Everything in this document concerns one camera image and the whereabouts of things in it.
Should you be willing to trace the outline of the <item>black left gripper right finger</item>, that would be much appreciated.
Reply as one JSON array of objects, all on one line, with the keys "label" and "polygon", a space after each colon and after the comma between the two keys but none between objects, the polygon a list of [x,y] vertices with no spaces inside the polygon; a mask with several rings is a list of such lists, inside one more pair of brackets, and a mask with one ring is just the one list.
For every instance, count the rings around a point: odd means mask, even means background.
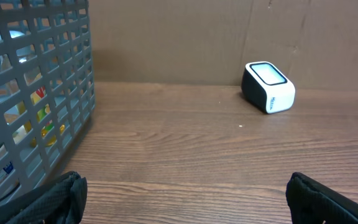
[{"label": "black left gripper right finger", "polygon": [[285,192],[293,224],[358,223],[358,203],[300,172]]}]

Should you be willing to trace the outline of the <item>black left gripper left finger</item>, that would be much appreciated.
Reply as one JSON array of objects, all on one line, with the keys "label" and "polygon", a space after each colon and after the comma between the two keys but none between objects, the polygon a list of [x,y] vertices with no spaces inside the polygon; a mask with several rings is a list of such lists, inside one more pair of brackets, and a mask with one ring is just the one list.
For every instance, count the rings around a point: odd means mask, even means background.
[{"label": "black left gripper left finger", "polygon": [[67,172],[0,206],[0,223],[80,223],[87,193],[87,179]]}]

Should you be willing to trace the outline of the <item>yellow oil bottle silver cap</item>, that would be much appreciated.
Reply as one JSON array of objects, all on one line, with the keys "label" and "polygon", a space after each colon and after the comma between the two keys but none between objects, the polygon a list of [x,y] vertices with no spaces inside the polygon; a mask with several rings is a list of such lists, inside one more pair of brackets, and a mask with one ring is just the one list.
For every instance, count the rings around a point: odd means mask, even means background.
[{"label": "yellow oil bottle silver cap", "polygon": [[[16,31],[16,30],[10,30],[9,31],[11,38],[17,38],[20,36],[23,36],[24,33]],[[19,59],[19,63],[24,63],[29,61],[30,59],[34,58],[35,55],[32,52],[32,47],[31,46],[26,46],[23,47],[21,49],[16,50],[16,54],[18,56]],[[5,69],[9,69],[11,68],[11,63],[9,61],[9,57],[7,55],[3,55],[0,56],[1,59],[1,69],[5,70]],[[33,84],[33,82],[39,80],[42,78],[42,74],[40,71],[40,67],[35,67],[34,69],[32,69],[29,72],[25,72],[24,74],[24,80],[26,82],[27,85]],[[8,89],[11,91],[11,93],[15,93],[19,88],[18,85],[14,83],[14,81],[10,81],[7,84]],[[30,95],[30,99],[33,105],[37,104],[42,98],[45,98],[47,96],[46,93],[46,89],[44,86],[41,86],[39,89],[37,89],[36,91],[34,91],[31,95]],[[16,105],[16,108],[19,112],[19,114],[22,114],[25,112],[25,105],[24,103],[18,103]],[[46,115],[48,115],[50,113],[50,107],[49,105],[45,105],[43,106],[40,110],[38,110],[37,112],[37,121],[41,121],[43,120]],[[46,136],[46,134],[54,127],[54,124],[52,122],[52,120],[48,121],[45,126],[42,128],[41,130],[41,136],[44,138]],[[32,126],[30,122],[27,122],[24,125],[24,129],[25,131],[28,133],[31,130]],[[53,144],[56,143],[56,136],[52,136],[46,143],[47,147],[52,146]]]}]

